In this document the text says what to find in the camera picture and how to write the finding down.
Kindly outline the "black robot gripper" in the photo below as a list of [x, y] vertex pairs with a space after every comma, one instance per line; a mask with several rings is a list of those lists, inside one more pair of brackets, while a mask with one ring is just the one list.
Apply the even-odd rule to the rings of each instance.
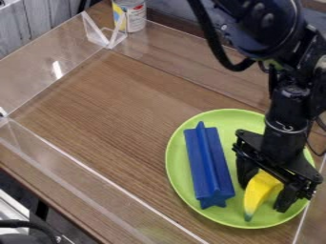
[[312, 199], [317, 186], [324, 182], [321, 173], [305, 156], [312, 120], [296, 118], [286, 121], [265, 117], [264, 133], [245, 129], [235, 131], [237, 178], [246, 189], [252, 178], [266, 171], [282, 183], [274, 209], [285, 213], [298, 199]]

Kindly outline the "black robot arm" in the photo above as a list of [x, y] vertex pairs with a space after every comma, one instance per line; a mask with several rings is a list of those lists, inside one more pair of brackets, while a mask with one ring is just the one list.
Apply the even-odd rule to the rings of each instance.
[[313, 124], [326, 112], [326, 36], [305, 18], [301, 0], [187, 0], [215, 58], [231, 71], [260, 65], [269, 74], [270, 108], [262, 134], [235, 132], [237, 176], [246, 187], [260, 171], [284, 183], [274, 209], [313, 197], [324, 177], [306, 159]]

